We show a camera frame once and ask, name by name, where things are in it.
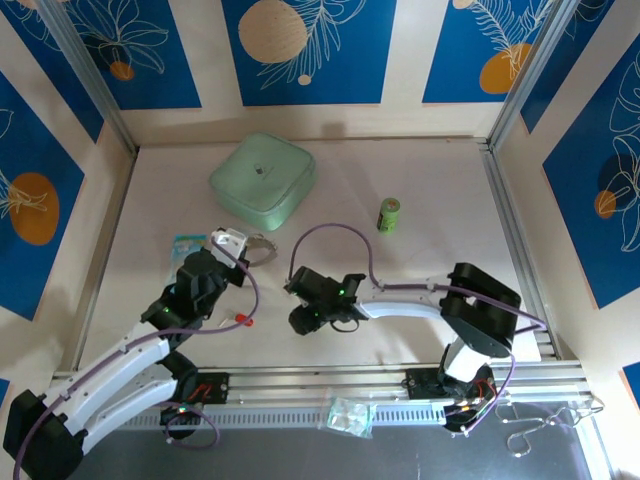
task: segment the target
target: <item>small plastic packet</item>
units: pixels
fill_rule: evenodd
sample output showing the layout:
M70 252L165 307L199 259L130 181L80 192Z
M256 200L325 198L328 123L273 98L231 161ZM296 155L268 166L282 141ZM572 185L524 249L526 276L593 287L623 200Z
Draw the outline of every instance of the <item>small plastic packet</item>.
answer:
M376 405L347 398L327 396L323 402L319 430L359 438L372 438Z
M194 252L199 252L206 244L206 235L176 235L171 249L171 270L167 277L167 285L176 283L176 273L184 264L185 258Z

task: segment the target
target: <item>white floor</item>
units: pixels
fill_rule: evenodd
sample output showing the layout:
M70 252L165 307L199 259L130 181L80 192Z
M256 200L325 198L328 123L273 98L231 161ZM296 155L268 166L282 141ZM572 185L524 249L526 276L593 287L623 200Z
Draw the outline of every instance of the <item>white floor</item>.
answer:
M196 365L299 366L438 362L454 334L444 322L384 318L364 322L356 334L329 327L296 335L288 323L297 305L282 289L291 248L308 228L342 222L371 239L375 270L387 281L424 279L449 273L456 262L476 264L519 290L478 145L473 141L363 140L301 142L317 161L318 181L291 218L267 237L279 257L254 274L261 308L251 328L192 337L181 347ZM175 235L209 233L218 226L254 229L216 204L209 174L235 144L143 148L93 315L82 365L94 359L137 322L162 292ZM383 198L402 204L396 231L375 228ZM366 250L347 231L310 236L298 265L333 278L366 272ZM247 312L250 286L230 286L207 328L230 312ZM520 361L540 360L533 334L522 335L514 351Z

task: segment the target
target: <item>green plastic container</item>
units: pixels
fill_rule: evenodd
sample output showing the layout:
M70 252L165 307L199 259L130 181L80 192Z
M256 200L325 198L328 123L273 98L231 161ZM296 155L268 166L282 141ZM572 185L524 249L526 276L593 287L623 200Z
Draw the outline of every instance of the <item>green plastic container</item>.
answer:
M315 183L315 160L266 133L249 135L209 177L220 205L260 230L282 225Z

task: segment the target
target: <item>black cable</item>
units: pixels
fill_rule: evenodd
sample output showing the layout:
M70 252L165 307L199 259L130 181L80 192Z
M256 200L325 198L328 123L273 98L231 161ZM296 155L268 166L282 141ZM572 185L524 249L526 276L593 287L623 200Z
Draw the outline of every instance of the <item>black cable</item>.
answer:
M329 322L329 324L331 325L331 328L333 328L336 332L339 333L353 333L356 330L358 330L360 328L360 320L352 320L352 322L356 322L356 328L354 328L353 330L343 330L341 328L338 328L335 326L336 320L333 320L332 322Z

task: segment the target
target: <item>green battery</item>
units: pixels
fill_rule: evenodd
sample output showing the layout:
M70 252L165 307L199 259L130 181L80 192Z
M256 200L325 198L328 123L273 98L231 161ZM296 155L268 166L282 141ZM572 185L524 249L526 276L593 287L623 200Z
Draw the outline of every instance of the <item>green battery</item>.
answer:
M391 233L396 228L400 202L395 198L385 198L380 205L378 215L378 230L382 233Z

